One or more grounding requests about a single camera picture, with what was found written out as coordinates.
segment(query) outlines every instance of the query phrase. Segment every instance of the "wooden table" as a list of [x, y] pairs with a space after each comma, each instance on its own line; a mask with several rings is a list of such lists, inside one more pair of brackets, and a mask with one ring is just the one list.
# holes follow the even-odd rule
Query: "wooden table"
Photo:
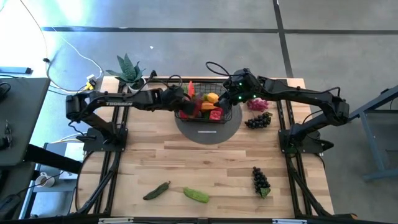
[[[290, 86], [305, 87], [301, 78], [287, 81]], [[150, 84], [151, 88], [158, 86], [162, 85]], [[104, 78], [101, 91], [117, 92], [117, 89], [115, 78]], [[297, 123], [311, 113], [308, 105], [292, 102], [292, 106]], [[244, 121], [252, 118], [252, 113], [246, 105], [241, 107], [243, 120], [236, 134], [228, 141], [214, 145], [197, 144], [187, 139], [178, 130], [174, 114], [169, 111], [151, 113], [131, 108], [127, 120], [129, 137], [119, 167], [112, 216], [294, 217], [285, 158], [277, 137], [280, 128], [276, 102], [270, 102], [268, 111], [274, 117], [266, 129], [248, 129]], [[112, 108], [97, 111], [107, 121], [111, 120], [112, 113]], [[80, 206], [98, 185], [103, 156], [103, 152], [93, 153], [83, 168], [78, 189]], [[333, 213], [321, 160], [303, 154], [303, 164], [308, 187], [324, 208]], [[256, 195], [252, 187], [253, 166], [260, 167], [271, 184], [271, 193], [265, 200]], [[142, 199], [166, 181], [171, 181], [168, 191], [153, 200]], [[210, 201], [203, 204], [187, 198], [182, 193], [183, 187], [206, 192]], [[104, 192], [101, 211], [108, 188]], [[302, 193], [297, 192], [304, 212]]]

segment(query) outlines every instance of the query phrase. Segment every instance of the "aloe plant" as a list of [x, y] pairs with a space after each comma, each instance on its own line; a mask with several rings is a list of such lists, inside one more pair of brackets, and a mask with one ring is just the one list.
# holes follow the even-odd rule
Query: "aloe plant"
[[139, 62], [137, 62], [136, 66], [134, 66], [131, 63], [127, 54], [124, 55], [124, 59], [118, 56], [118, 61], [122, 72], [119, 73], [113, 70], [107, 70], [107, 72], [111, 75], [116, 75], [117, 77], [119, 77], [119, 80], [121, 79], [126, 83], [131, 83], [131, 86], [138, 86], [142, 77], [142, 72], [145, 69], [140, 70], [140, 68], [138, 67]]

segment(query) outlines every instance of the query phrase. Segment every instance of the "black wire basket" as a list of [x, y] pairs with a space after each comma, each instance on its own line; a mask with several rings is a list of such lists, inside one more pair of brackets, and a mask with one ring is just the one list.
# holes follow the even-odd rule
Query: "black wire basket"
[[[199, 83], [194, 85], [195, 87], [195, 93], [216, 93], [218, 96], [221, 96], [226, 89], [222, 85], [218, 84], [213, 84], [213, 83]], [[194, 121], [194, 122], [207, 122], [207, 123], [219, 123], [219, 124], [225, 124], [227, 121], [230, 121], [232, 119], [232, 110], [231, 108], [229, 109], [228, 113], [223, 113], [221, 115], [221, 119], [215, 120], [215, 119], [206, 119], [206, 118], [181, 118], [180, 112], [175, 112], [174, 113], [175, 117], [182, 120], [182, 121]]]

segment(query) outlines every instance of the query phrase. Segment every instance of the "concrete floor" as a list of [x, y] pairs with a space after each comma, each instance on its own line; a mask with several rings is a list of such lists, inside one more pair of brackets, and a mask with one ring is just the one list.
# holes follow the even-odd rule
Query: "concrete floor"
[[[41, 26], [249, 28], [276, 29], [272, 0], [25, 0]], [[285, 29], [398, 29], [398, 1], [388, 0], [279, 0]], [[19, 1], [9, 1], [0, 12], [2, 64], [29, 66], [32, 76], [43, 77], [44, 44]], [[211, 75], [207, 60], [228, 70], [249, 67], [257, 75], [286, 77], [278, 34], [149, 33], [149, 32], [45, 32], [51, 77], [61, 86], [79, 89], [85, 77], [98, 69], [59, 37], [70, 41], [83, 55], [104, 69], [118, 70], [116, 55], [128, 53], [140, 60], [148, 75]], [[351, 110], [397, 85], [396, 35], [287, 34], [292, 71], [307, 88], [341, 87]], [[393, 105], [398, 108], [398, 101]], [[32, 143], [42, 145], [73, 134], [64, 118], [63, 96], [48, 93]], [[85, 130], [85, 125], [78, 126]], [[325, 153], [326, 175], [336, 213], [356, 213], [360, 219], [398, 222], [398, 179], [364, 182], [362, 175], [376, 170], [359, 120], [322, 129], [322, 138], [335, 143]], [[63, 214], [70, 195], [38, 195], [34, 213]]]

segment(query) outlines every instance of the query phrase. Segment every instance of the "plant pot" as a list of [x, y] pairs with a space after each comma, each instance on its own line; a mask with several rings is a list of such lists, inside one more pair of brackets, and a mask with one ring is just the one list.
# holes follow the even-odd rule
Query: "plant pot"
[[147, 82], [145, 81], [145, 78], [144, 78], [144, 77], [141, 77], [141, 79], [140, 79], [138, 82], [139, 82], [139, 84], [138, 84], [138, 85], [135, 85], [135, 86], [132, 86], [132, 83], [127, 83], [127, 86], [129, 87], [131, 93], [137, 93], [138, 90], [139, 90], [143, 85], [145, 85], [145, 86], [144, 86], [141, 90], [148, 90], [148, 89], [149, 89], [148, 85], [146, 85]]

